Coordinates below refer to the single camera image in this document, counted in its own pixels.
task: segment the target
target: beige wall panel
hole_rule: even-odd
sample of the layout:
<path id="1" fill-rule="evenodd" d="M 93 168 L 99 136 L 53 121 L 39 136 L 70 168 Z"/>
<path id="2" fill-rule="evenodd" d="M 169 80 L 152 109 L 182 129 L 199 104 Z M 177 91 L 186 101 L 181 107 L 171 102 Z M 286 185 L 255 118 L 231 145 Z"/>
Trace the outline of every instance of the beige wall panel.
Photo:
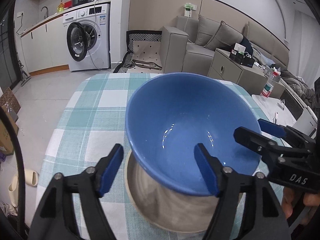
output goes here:
<path id="1" fill-rule="evenodd" d="M 243 13 L 215 0 L 202 0 L 200 14 L 217 22 L 224 21 L 239 32 L 250 19 Z"/>
<path id="2" fill-rule="evenodd" d="M 191 2 L 198 6 L 192 18 L 198 19 L 201 0 L 131 0 L 129 30 L 161 30 L 175 26 L 175 18 L 184 15 L 183 5 Z"/>

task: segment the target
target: blue gripper pad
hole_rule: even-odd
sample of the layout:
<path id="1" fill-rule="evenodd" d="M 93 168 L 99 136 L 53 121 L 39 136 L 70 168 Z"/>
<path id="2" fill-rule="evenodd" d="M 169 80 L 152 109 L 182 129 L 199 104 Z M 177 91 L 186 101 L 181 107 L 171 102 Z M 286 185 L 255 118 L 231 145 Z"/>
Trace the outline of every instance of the blue gripper pad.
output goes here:
<path id="1" fill-rule="evenodd" d="M 285 130 L 279 125 L 276 125 L 263 119 L 259 119 L 258 123 L 260 125 L 261 131 L 263 132 L 271 134 L 272 136 L 275 136 L 277 138 L 285 138 L 287 136 Z"/>
<path id="2" fill-rule="evenodd" d="M 210 156 L 207 149 L 204 147 L 202 143 L 198 143 L 195 146 L 194 156 L 198 164 L 199 170 L 202 174 L 202 177 L 204 179 L 204 182 L 207 185 L 208 191 L 211 194 L 218 197 L 220 194 L 220 189 L 219 189 L 220 183 L 218 181 L 220 179 L 220 176 L 217 176 L 217 174 L 221 173 L 221 169 L 220 169 L 222 167 L 221 163 L 217 158 Z M 212 166 L 212 164 L 215 164 L 214 159 L 216 159 L 220 164 L 215 169 L 216 172 L 213 170 L 214 167 Z"/>
<path id="3" fill-rule="evenodd" d="M 123 147 L 120 144 L 116 144 L 111 150 L 110 154 L 105 158 L 108 164 L 102 172 L 97 172 L 97 188 L 98 194 L 102 197 L 105 193 L 109 192 L 111 185 L 116 177 L 118 169 L 123 160 Z"/>

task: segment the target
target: nightstand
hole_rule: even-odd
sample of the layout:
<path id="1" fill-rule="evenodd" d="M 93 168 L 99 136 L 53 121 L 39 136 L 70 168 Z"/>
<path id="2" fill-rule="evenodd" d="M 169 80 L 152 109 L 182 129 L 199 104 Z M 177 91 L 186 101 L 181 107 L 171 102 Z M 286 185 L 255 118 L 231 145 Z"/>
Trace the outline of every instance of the nightstand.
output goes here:
<path id="1" fill-rule="evenodd" d="M 250 95 L 259 95 L 268 78 L 257 66 L 252 68 L 242 66 L 229 58 L 230 52 L 216 49 L 208 77 L 220 80 L 231 81 L 243 87 Z M 280 98 L 284 85 L 276 83 L 270 97 Z"/>

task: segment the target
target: faucet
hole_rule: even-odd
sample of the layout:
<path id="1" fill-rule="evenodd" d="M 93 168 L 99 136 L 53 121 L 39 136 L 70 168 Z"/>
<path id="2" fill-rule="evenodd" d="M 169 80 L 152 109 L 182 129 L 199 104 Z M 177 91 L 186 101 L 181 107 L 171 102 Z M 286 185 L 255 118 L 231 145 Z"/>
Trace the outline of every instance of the faucet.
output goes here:
<path id="1" fill-rule="evenodd" d="M 47 17 L 46 17 L 46 16 L 44 16 L 44 18 L 46 19 L 46 18 L 48 18 L 48 17 L 49 17 L 49 16 L 48 16 L 48 8 L 47 8 L 47 6 L 43 6 L 43 7 L 42 7 L 42 9 L 41 9 L 41 12 L 42 12 L 43 8 L 46 8 L 46 9 L 47 9 L 47 14 L 46 14 L 46 15 L 47 15 Z"/>

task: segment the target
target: curtain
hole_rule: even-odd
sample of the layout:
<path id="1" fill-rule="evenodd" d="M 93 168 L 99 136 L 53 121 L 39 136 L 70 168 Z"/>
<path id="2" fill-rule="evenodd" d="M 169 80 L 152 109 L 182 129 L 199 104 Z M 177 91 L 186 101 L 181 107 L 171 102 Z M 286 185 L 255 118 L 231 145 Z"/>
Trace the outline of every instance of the curtain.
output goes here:
<path id="1" fill-rule="evenodd" d="M 313 88 L 320 76 L 320 26 L 316 19 L 295 11 L 288 70 Z"/>

